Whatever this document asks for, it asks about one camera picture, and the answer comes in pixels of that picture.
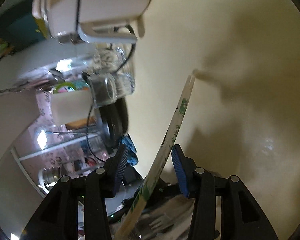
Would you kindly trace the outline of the disposable chopsticks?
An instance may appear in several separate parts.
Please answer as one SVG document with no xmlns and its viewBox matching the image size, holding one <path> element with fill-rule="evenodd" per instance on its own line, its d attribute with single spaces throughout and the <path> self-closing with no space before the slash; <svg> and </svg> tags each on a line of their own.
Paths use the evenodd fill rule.
<svg viewBox="0 0 300 240">
<path fill-rule="evenodd" d="M 152 195 L 155 186 L 161 176 L 161 173 L 166 165 L 172 146 L 174 145 L 174 142 L 179 133 L 184 115 L 187 110 L 187 106 L 189 104 L 194 81 L 195 77 L 193 75 L 189 75 L 181 93 L 177 107 L 174 111 L 171 122 L 166 131 L 165 137 L 153 161 L 153 164 L 151 165 L 151 168 L 142 184 L 142 187 L 138 191 L 138 194 L 135 197 L 134 202 L 126 215 L 125 220 L 121 223 L 119 229 L 115 233 L 115 239 L 128 238 L 128 235 L 131 233 L 132 229 L 140 218 L 141 213 L 147 204 L 147 201 Z"/>
</svg>

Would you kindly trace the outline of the white container with green lid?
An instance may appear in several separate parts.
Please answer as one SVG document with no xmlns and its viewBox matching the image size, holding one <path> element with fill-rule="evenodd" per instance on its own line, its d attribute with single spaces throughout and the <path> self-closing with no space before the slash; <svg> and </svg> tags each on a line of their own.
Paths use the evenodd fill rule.
<svg viewBox="0 0 300 240">
<path fill-rule="evenodd" d="M 51 90 L 50 99 L 56 125 L 87 119 L 92 104 L 90 87 L 83 80 L 59 83 Z"/>
</svg>

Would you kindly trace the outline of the clear drinking glass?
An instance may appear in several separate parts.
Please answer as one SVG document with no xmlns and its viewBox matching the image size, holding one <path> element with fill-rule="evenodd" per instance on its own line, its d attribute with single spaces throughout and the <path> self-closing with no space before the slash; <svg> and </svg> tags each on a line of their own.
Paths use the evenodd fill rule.
<svg viewBox="0 0 300 240">
<path fill-rule="evenodd" d="M 110 44 L 96 48 L 87 73 L 95 108 L 104 107 L 135 91 L 134 45 Z"/>
</svg>

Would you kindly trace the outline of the dark green knife holder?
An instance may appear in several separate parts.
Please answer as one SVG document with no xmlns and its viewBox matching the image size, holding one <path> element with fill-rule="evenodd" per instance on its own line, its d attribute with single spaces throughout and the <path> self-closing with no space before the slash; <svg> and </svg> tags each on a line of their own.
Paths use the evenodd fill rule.
<svg viewBox="0 0 300 240">
<path fill-rule="evenodd" d="M 22 51 L 45 40 L 32 15 L 32 1 L 23 0 L 0 15 L 0 39 Z"/>
</svg>

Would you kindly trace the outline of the beige electric kettle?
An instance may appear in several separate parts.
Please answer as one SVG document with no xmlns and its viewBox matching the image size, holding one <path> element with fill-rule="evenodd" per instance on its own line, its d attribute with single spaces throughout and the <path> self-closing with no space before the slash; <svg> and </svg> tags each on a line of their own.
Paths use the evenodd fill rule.
<svg viewBox="0 0 300 240">
<path fill-rule="evenodd" d="M 137 20 L 151 0 L 33 0 L 32 16 L 59 43 L 130 43 L 137 37 L 115 32 Z"/>
</svg>

